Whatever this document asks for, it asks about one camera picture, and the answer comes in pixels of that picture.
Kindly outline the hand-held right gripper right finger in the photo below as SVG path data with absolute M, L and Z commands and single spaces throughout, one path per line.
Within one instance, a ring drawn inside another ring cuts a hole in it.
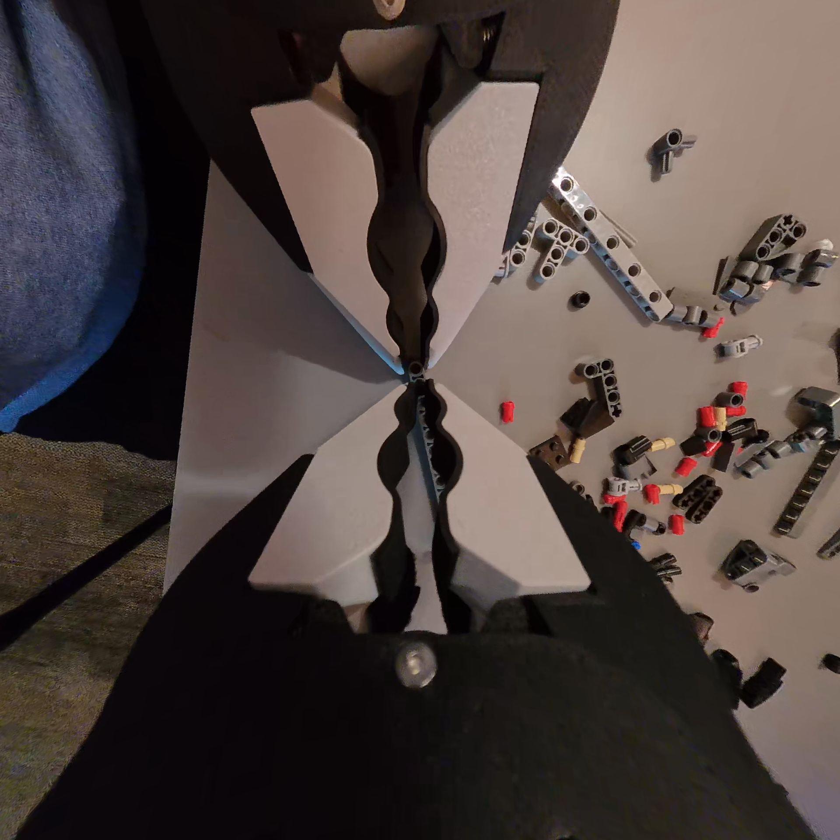
M 469 632 L 499 602 L 586 591 L 591 578 L 531 459 L 448 388 L 436 387 L 457 447 L 432 548 L 446 631 Z

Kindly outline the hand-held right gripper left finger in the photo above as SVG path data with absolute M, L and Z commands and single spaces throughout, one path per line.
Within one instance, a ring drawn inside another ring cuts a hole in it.
M 248 582 L 365 606 L 370 630 L 409 624 L 419 588 L 397 487 L 410 458 L 418 385 L 400 385 L 321 445 Z

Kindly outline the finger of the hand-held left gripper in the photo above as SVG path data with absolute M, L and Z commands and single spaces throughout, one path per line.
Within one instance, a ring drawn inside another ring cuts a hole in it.
M 338 98 L 258 106 L 252 119 L 286 200 L 315 284 L 395 373 L 400 350 L 386 314 L 390 299 L 368 256 L 379 201 L 371 149 L 359 119 Z
M 443 229 L 443 263 L 432 287 L 437 326 L 430 368 L 500 265 L 538 95 L 536 81 L 457 77 L 429 113 L 427 196 Z

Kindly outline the long black lego beam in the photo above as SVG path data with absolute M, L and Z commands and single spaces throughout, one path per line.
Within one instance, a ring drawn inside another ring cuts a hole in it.
M 436 509 L 453 481 L 457 447 L 444 429 L 447 406 L 434 380 L 426 378 L 419 362 L 410 363 L 407 370 L 408 384 L 416 397 L 416 420 L 425 453 L 433 506 Z

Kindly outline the pile of small lego pieces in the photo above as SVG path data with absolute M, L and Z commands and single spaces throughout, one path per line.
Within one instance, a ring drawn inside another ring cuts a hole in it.
M 766 291 L 768 283 L 783 281 L 798 287 L 817 287 L 822 273 L 837 261 L 838 253 L 828 240 L 818 242 L 806 253 L 794 252 L 793 245 L 805 234 L 805 226 L 792 216 L 772 217 L 750 240 L 738 260 L 729 260 L 721 272 L 719 297 L 732 303 L 753 302 L 754 292 Z M 762 345 L 760 336 L 751 334 L 743 339 L 721 343 L 716 353 L 722 360 L 740 359 Z M 838 440 L 838 393 L 818 387 L 802 389 L 795 401 L 809 412 L 809 422 L 784 439 L 771 439 L 766 429 L 747 416 L 745 401 L 749 385 L 734 381 L 727 390 L 715 397 L 714 403 L 697 410 L 697 428 L 681 443 L 683 458 L 675 475 L 690 477 L 698 468 L 697 457 L 710 459 L 710 469 L 723 474 L 730 467 L 744 479 L 753 480 L 770 469 L 778 460 L 797 453 L 816 454 L 829 440 Z M 636 436 L 615 450 L 618 477 L 607 481 L 603 496 L 604 513 L 612 516 L 611 523 L 630 540 L 642 531 L 662 535 L 668 532 L 683 534 L 685 523 L 701 524 L 722 498 L 722 488 L 711 475 L 698 475 L 685 487 L 665 486 L 651 482 L 648 474 L 631 475 L 631 467 L 642 465 L 656 449 L 674 446 L 671 439 L 651 440 Z M 648 504 L 659 504 L 668 494 L 673 512 L 665 524 L 627 505 L 627 495 L 641 492 Z M 658 576 L 672 582 L 681 569 L 671 554 L 663 554 L 650 561 Z M 762 583 L 774 577 L 795 572 L 795 565 L 777 552 L 750 539 L 740 540 L 721 562 L 725 579 L 744 592 L 757 592 Z M 769 700 L 783 684 L 786 668 L 772 658 L 765 659 L 749 679 L 742 678 L 739 662 L 729 652 L 719 649 L 712 655 L 727 681 L 733 700 L 732 707 L 743 703 L 756 708 Z

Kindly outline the light grey double lego beam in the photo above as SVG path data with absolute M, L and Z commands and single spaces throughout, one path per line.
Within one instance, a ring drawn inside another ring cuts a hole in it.
M 502 254 L 500 265 L 494 275 L 495 278 L 507 278 L 524 264 L 532 245 L 536 221 L 537 214 L 534 214 L 529 219 L 528 225 L 523 229 L 514 245 Z

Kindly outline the light grey T-shaped lego beam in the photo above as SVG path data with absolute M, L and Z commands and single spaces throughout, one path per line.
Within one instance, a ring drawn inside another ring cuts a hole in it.
M 552 279 L 565 263 L 590 250 L 587 237 L 556 217 L 541 222 L 535 229 L 535 238 L 542 255 L 533 276 L 538 284 Z

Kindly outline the long light grey lego beam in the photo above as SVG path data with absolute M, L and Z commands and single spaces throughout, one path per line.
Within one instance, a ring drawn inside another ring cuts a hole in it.
M 664 322 L 674 304 L 578 180 L 562 166 L 549 184 L 549 195 L 645 317 Z

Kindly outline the dark grey lego cross connector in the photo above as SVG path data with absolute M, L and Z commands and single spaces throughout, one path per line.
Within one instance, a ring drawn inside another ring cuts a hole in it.
M 696 135 L 686 134 L 682 129 L 672 129 L 663 134 L 654 142 L 650 151 L 657 173 L 671 173 L 677 154 L 692 149 L 696 142 Z

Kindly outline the angled lego beam with panel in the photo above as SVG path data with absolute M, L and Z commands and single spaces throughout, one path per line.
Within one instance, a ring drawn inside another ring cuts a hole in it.
M 621 393 L 612 359 L 579 363 L 575 374 L 586 380 L 594 396 L 583 396 L 560 417 L 575 438 L 590 438 L 612 426 L 622 415 Z

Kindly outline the long dark grey lego plate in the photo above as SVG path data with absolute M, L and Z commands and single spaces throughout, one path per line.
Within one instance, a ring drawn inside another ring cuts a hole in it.
M 804 527 L 805 514 L 809 509 L 816 508 L 821 491 L 828 488 L 828 479 L 834 475 L 832 469 L 837 461 L 838 452 L 839 441 L 836 439 L 826 441 L 819 447 L 773 525 L 773 534 L 791 539 L 799 535 Z

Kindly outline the person's blue grey clothing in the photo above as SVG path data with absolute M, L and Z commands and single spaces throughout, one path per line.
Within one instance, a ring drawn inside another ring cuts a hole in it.
M 134 308 L 136 135 L 106 2 L 1 3 L 3 434 L 87 373 Z

